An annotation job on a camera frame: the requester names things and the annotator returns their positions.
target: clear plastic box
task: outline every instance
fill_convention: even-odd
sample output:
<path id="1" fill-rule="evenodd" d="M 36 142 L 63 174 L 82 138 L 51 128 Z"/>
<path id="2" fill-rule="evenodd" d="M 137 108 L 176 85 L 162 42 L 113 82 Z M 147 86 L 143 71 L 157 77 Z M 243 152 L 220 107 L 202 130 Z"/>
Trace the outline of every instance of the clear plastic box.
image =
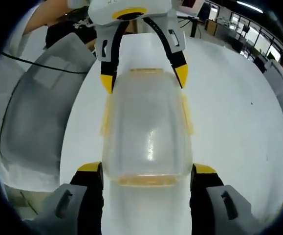
<path id="1" fill-rule="evenodd" d="M 192 169 L 190 135 L 174 74 L 133 70 L 107 105 L 103 168 L 120 185 L 170 186 Z"/>

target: white table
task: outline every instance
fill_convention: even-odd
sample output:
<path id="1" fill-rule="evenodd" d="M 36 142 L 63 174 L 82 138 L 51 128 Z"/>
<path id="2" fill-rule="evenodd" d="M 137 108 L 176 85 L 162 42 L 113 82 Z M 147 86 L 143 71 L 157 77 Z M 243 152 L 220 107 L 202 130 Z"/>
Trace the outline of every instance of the white table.
<path id="1" fill-rule="evenodd" d="M 186 41 L 189 75 L 183 93 L 188 98 L 195 129 L 191 138 L 194 162 L 216 169 L 225 184 L 232 185 L 251 203 L 254 216 L 264 220 L 275 214 L 283 202 L 281 108 L 266 79 L 253 63 L 212 43 L 195 38 L 186 38 Z M 133 68 L 163 68 L 173 72 L 155 34 L 124 36 L 118 74 Z M 72 108 L 62 148 L 61 184 L 69 183 L 81 165 L 102 159 L 100 128 L 107 93 L 99 74 L 100 62 L 97 61 L 84 80 Z M 175 196 L 175 203 L 181 204 L 179 234 L 191 231 L 189 178 L 185 184 L 185 189 L 178 186 L 179 195 Z M 119 227 L 120 223 L 118 215 L 111 214 L 111 206 L 117 210 L 114 206 L 137 200 L 138 206 L 132 209 L 137 212 L 132 215 L 127 212 L 126 218 L 130 223 L 135 223 L 138 218 L 149 218 L 139 217 L 139 213 L 147 213 L 140 206 L 143 205 L 140 202 L 145 200 L 141 197 L 144 192 L 119 193 L 114 188 L 116 186 L 110 186 L 105 176 L 102 229 L 106 235 L 115 231 L 113 228 Z M 164 197 L 166 192 L 157 192 L 153 198 L 160 193 Z M 126 198 L 126 201 L 119 202 L 121 198 Z M 163 198 L 156 203 L 148 203 L 148 214 L 164 218 L 162 223 L 167 225 L 170 220 L 166 220 L 165 214 L 158 215 L 157 210 L 166 207 L 163 203 L 168 200 Z"/>

